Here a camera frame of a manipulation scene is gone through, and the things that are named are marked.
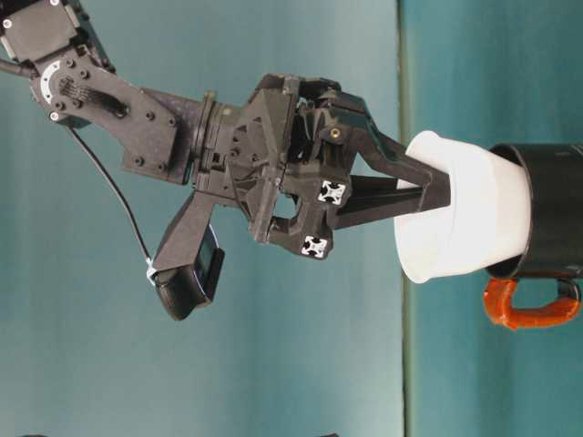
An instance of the mug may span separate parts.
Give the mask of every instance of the mug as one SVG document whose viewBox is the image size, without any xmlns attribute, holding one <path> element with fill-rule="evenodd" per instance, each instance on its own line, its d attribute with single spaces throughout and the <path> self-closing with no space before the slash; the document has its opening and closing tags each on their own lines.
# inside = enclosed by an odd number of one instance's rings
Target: mug
<svg viewBox="0 0 583 437">
<path fill-rule="evenodd" d="M 527 174 L 530 225 L 524 252 L 487 268 L 484 303 L 490 319 L 512 330 L 556 326 L 579 312 L 583 278 L 583 146 L 498 145 L 492 153 Z M 557 299 L 517 310 L 512 296 L 523 278 L 557 280 Z"/>
</svg>

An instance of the bolt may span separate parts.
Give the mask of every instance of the bolt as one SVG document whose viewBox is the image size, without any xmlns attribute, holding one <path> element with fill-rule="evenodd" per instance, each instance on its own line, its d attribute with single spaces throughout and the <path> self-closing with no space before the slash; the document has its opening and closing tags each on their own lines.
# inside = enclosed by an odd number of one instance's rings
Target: bolt
<svg viewBox="0 0 583 437">
<path fill-rule="evenodd" d="M 337 127 L 335 127 L 334 129 L 332 129 L 332 130 L 330 131 L 330 136 L 331 136 L 332 138 L 334 138 L 334 139 L 338 139 L 338 138 L 340 138 L 340 137 L 342 136 L 342 134 L 343 134 L 343 133 L 341 132 L 341 130 L 340 130 L 339 128 L 337 128 Z"/>
</svg>

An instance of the teal wall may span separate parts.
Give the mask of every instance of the teal wall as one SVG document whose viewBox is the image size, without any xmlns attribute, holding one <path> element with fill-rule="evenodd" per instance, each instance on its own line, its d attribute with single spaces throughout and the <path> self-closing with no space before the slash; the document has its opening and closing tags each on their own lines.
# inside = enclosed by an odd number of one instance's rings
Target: teal wall
<svg viewBox="0 0 583 437">
<path fill-rule="evenodd" d="M 86 0 L 138 86 L 242 104 L 262 74 L 330 76 L 398 135 L 393 2 Z M 237 211 L 216 302 L 171 321 L 126 219 L 87 158 L 0 80 L 0 433 L 52 437 L 400 435 L 401 282 L 392 223 L 339 232 L 326 263 L 259 247 Z M 188 188 L 116 170 L 154 249 Z"/>
<path fill-rule="evenodd" d="M 405 136 L 424 129 L 491 147 L 583 141 L 583 4 L 404 0 Z M 407 425 L 413 437 L 580 436 L 583 319 L 510 332 L 482 308 L 486 275 L 407 293 Z M 554 299 L 525 282 L 517 306 Z"/>
</svg>

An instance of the black cable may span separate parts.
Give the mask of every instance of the black cable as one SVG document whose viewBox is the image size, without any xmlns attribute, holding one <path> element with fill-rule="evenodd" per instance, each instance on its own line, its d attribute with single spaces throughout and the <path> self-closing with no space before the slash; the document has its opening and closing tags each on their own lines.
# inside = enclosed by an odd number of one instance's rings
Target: black cable
<svg viewBox="0 0 583 437">
<path fill-rule="evenodd" d="M 0 59 L 0 71 L 9 75 L 26 77 L 27 79 L 34 79 L 36 77 L 36 71 L 33 68 L 20 66 L 19 64 L 8 62 L 4 59 Z"/>
<path fill-rule="evenodd" d="M 93 150 L 91 150 L 91 148 L 89 148 L 89 146 L 86 144 L 85 141 L 83 141 L 83 139 L 79 136 L 79 134 L 74 129 L 72 129 L 71 127 L 68 127 L 68 126 L 65 126 L 65 130 L 71 135 L 71 137 L 73 137 L 75 142 L 77 142 L 81 146 L 81 148 L 83 148 L 85 153 L 87 153 L 87 156 L 89 157 L 89 159 L 91 159 L 93 164 L 95 164 L 95 167 L 97 167 L 97 170 L 99 171 L 99 173 L 101 173 L 101 175 L 105 178 L 105 180 L 107 181 L 107 183 L 109 184 L 109 186 L 111 187 L 113 192 L 118 197 L 119 202 L 121 203 L 122 207 L 126 211 L 126 214 L 128 215 L 129 222 L 130 222 L 131 227 L 134 231 L 134 235 L 136 236 L 136 240 L 138 241 L 138 244 L 139 244 L 139 247 L 142 251 L 142 254 L 144 255 L 144 258 L 146 258 L 146 262 L 150 263 L 151 257 L 149 256 L 148 248 L 146 247 L 146 243 L 144 242 L 144 239 L 142 238 L 142 234 L 139 231 L 138 223 L 136 222 L 136 218 L 134 217 L 134 213 L 132 212 L 131 208 L 129 207 L 128 201 L 126 200 L 124 195 L 119 190 L 118 185 L 113 180 L 113 178 L 109 175 L 109 173 L 107 172 L 107 170 L 103 166 L 103 164 L 101 164 L 101 161 L 99 161 L 99 158 L 95 155 L 95 153 L 93 153 Z"/>
</svg>

